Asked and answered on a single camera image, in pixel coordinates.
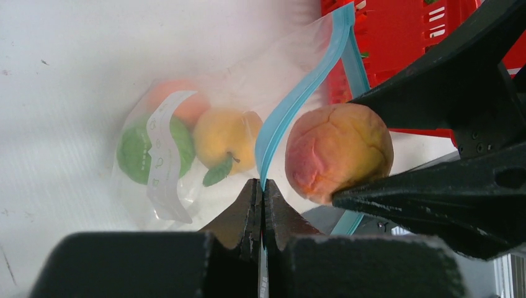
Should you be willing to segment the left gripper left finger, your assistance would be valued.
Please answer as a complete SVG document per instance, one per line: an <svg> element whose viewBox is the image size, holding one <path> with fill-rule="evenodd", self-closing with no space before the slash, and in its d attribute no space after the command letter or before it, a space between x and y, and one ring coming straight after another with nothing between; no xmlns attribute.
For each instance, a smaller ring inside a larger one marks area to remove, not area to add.
<svg viewBox="0 0 526 298"><path fill-rule="evenodd" d="M261 186L196 232L82 232L62 239L31 297L258 297Z"/></svg>

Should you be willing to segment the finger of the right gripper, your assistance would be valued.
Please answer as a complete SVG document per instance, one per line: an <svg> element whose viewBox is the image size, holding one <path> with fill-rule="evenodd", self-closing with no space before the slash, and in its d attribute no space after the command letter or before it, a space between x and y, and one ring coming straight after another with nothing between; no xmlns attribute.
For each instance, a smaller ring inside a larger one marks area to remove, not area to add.
<svg viewBox="0 0 526 298"><path fill-rule="evenodd" d="M524 252L525 144L343 189L332 203L435 235L465 256Z"/></svg>
<svg viewBox="0 0 526 298"><path fill-rule="evenodd" d="M485 1L456 31L355 99L391 129L450 129L462 158L525 157L525 69L503 59L525 30L524 1Z"/></svg>

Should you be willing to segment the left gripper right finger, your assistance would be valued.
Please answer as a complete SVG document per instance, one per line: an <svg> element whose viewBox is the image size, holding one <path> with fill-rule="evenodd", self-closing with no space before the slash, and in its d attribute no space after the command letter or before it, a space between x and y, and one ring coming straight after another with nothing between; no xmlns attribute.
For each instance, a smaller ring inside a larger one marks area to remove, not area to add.
<svg viewBox="0 0 526 298"><path fill-rule="evenodd" d="M262 187L271 297L465 297L453 253L435 237L325 235Z"/></svg>

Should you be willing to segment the peach fruit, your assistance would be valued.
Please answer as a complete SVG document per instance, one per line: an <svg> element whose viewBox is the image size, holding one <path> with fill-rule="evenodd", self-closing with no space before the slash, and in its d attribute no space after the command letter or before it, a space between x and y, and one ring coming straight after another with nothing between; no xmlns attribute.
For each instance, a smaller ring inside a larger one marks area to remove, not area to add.
<svg viewBox="0 0 526 298"><path fill-rule="evenodd" d="M377 113L360 104L333 104L295 121L284 168L300 197L330 204L341 189L387 177L393 160L390 132Z"/></svg>

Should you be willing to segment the yellow orange with leaf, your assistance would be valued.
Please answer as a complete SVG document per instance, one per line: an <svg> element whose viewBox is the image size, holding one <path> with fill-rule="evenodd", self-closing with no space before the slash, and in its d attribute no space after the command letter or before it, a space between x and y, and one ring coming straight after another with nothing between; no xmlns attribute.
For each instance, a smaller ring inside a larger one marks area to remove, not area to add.
<svg viewBox="0 0 526 298"><path fill-rule="evenodd" d="M256 166L255 144L262 119L254 111L213 107L199 118L193 131L198 160L208 169L205 187Z"/></svg>

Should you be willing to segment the clear zip top bag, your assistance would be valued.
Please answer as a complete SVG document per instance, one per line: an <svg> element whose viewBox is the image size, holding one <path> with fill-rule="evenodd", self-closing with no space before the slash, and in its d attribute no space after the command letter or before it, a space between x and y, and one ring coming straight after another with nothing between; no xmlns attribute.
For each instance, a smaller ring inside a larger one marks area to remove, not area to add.
<svg viewBox="0 0 526 298"><path fill-rule="evenodd" d="M203 297L227 269L256 287L261 188L285 183L306 113L368 89L353 2L224 70L155 81L127 116L110 185L140 229L126 297Z"/></svg>

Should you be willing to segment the green lime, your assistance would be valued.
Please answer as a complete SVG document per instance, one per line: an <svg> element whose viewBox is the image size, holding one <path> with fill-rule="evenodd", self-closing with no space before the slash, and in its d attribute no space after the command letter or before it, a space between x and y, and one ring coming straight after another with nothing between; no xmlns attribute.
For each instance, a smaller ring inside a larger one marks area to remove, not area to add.
<svg viewBox="0 0 526 298"><path fill-rule="evenodd" d="M151 166L151 156L148 151L152 144L146 132L148 119L146 115L131 122L124 130L116 152L119 168L132 181L143 185L148 183ZM175 116L170 120L170 132L179 151L181 159L179 176L182 178L194 162L194 142L190 130Z"/></svg>

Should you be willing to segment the orange tangerine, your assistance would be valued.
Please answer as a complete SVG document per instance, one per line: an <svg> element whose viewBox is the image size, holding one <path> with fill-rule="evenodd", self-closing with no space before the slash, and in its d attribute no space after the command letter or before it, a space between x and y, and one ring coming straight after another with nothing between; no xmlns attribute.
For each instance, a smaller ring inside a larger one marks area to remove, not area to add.
<svg viewBox="0 0 526 298"><path fill-rule="evenodd" d="M196 93L184 99L175 109L173 115L192 131L201 115L211 108L208 97L198 89L198 86L187 79L161 81L146 95L147 107L156 110L168 95L177 91L195 91Z"/></svg>

